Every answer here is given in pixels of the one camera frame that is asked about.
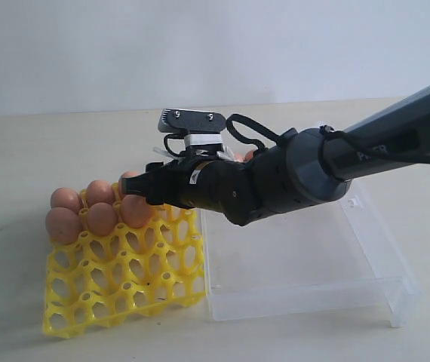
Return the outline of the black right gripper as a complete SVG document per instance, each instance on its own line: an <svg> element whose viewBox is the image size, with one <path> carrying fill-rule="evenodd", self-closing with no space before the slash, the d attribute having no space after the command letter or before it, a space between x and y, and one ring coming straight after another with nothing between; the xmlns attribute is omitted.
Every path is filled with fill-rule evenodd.
<svg viewBox="0 0 430 362"><path fill-rule="evenodd" d="M150 162L139 176L121 178L124 195L145 196L152 205L189 209L247 210L249 182L237 161L197 159Z"/></svg>

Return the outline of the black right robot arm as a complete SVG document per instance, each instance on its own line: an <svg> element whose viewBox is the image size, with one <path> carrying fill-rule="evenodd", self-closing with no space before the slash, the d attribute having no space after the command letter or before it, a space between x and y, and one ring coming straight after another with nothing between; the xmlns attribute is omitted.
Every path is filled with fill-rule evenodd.
<svg viewBox="0 0 430 362"><path fill-rule="evenodd" d="M345 130L277 134L244 115L191 109L165 109L158 129L185 149L165 149L168 163L147 164L122 191L244 226L337 201L354 179L430 164L430 86Z"/></svg>

